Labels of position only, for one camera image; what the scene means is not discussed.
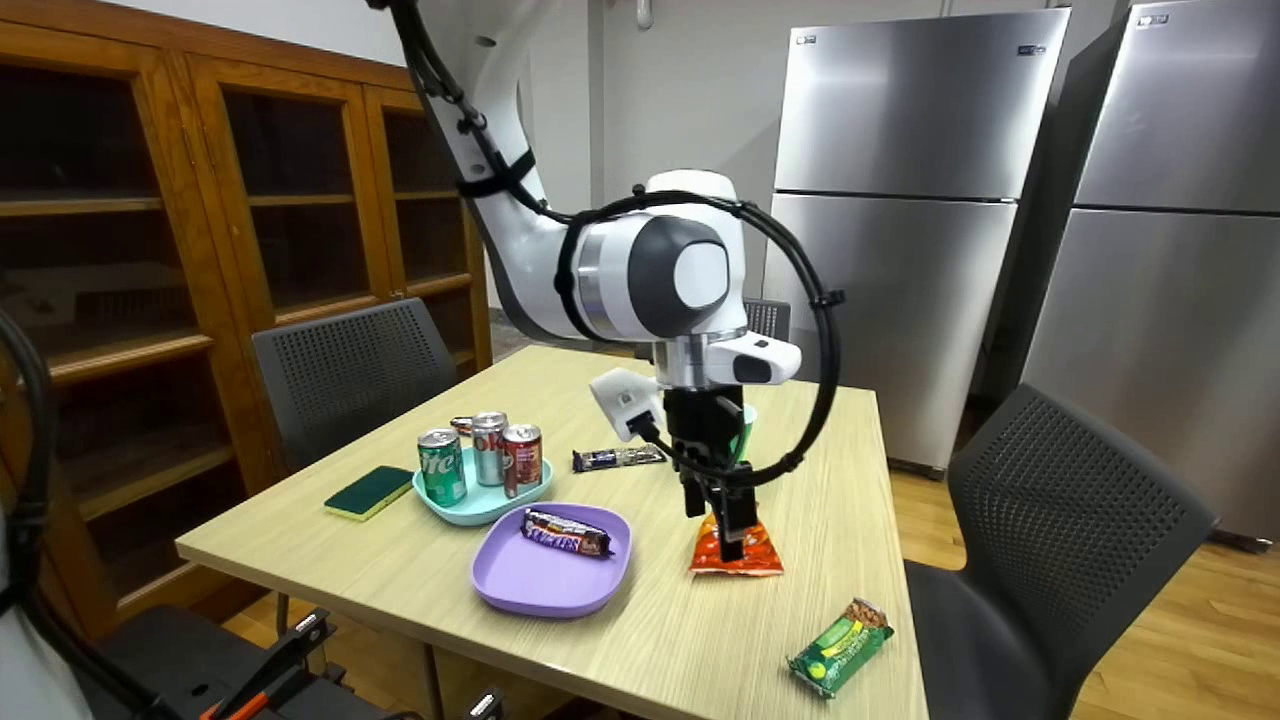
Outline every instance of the wooden floor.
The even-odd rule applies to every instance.
[[[962,545],[943,485],[890,479],[903,555],[920,566],[961,568]],[[230,618],[249,639],[268,639],[273,602]],[[346,670],[346,685],[384,708],[408,708],[425,685],[417,649],[389,639],[350,621],[329,649]],[[457,695],[498,685],[470,665],[438,670]],[[554,693],[510,687],[522,708],[552,708]],[[1156,597],[1126,636],[1100,660],[1076,720],[1280,720],[1280,554],[1244,555],[1199,549],[1190,566]]]

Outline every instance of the purple plate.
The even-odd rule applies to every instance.
[[[596,526],[611,538],[611,555],[570,555],[519,538],[519,514],[494,522],[470,559],[470,589],[485,606],[515,618],[593,618],[627,576],[633,529],[606,510],[533,503],[565,522]]]

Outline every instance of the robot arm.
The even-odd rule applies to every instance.
[[[486,39],[470,93],[434,55],[417,0],[367,6],[390,7],[413,84],[430,110],[459,167],[459,188],[485,225],[494,291],[510,324],[552,343],[654,349],[671,445],[660,440],[651,412],[634,417],[633,432],[671,458],[687,516],[711,503],[721,555],[739,555],[739,541],[756,526],[756,485],[804,460],[834,395],[834,295],[816,281],[799,242],[768,212],[739,205],[731,185],[711,171],[663,171],[593,212],[548,209],[515,111],[515,67],[548,6],[468,6],[468,14],[509,14],[509,30]],[[773,468],[746,468],[731,458],[731,440],[743,432],[739,386],[793,381],[799,349],[746,329],[743,225],[793,259],[821,329],[811,417],[795,449]]]

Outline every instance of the refrigerator door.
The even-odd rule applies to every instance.
[[[1013,202],[1068,7],[795,30],[776,188]]]
[[[826,290],[842,291],[838,386],[875,390],[888,458],[949,468],[1013,205],[776,197]],[[816,375],[806,295],[783,256],[768,256],[768,295],[787,301],[799,375]]]
[[[1076,205],[1280,212],[1280,6],[1135,6]]]
[[[1076,209],[1024,381],[1280,532],[1280,222]]]

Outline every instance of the green candy bar wrapper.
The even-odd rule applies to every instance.
[[[856,675],[882,646],[890,630],[882,612],[862,602],[852,602],[799,658],[787,660],[787,671],[811,687],[821,700],[830,700],[846,675]]]

